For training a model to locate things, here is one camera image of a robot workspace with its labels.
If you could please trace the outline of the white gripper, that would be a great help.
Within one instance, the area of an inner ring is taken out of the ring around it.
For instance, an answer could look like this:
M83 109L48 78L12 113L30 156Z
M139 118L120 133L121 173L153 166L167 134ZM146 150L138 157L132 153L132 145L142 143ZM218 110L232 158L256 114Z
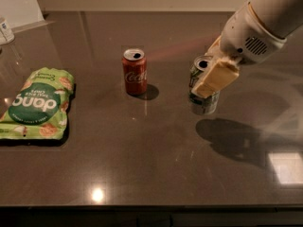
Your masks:
M212 57L205 71L191 89L191 93L208 98L234 82L240 75L236 61L218 58L221 51L230 58L241 58L241 64L261 63L281 49L287 42L261 23L250 3L236 11L225 24L221 37L207 49Z

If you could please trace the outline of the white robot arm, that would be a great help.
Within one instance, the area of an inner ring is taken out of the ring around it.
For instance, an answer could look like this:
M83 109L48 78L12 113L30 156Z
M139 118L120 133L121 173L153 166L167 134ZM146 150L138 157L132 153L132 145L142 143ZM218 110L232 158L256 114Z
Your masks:
M205 55L209 63L191 92L207 98L236 80L242 65L261 63L303 25L303 0L249 0L226 22Z

